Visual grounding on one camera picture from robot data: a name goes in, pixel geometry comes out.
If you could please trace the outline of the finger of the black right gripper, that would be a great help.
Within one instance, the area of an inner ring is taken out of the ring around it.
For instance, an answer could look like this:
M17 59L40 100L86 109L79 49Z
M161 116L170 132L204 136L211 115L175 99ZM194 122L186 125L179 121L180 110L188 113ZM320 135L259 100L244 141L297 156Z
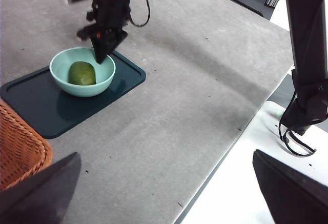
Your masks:
M92 36L96 62L102 64L107 55L111 54L127 36L124 30L105 30Z

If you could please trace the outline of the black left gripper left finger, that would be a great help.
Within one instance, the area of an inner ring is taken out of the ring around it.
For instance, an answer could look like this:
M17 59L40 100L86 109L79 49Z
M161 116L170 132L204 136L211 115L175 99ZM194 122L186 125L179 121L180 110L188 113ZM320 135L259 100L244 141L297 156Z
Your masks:
M1 192L1 223L61 223L80 171L74 152Z

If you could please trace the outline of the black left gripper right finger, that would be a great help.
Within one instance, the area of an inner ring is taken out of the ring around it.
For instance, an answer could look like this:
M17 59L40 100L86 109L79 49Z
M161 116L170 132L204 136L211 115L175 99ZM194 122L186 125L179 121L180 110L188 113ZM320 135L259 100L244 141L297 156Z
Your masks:
M327 223L327 186L260 150L253 168L275 223Z

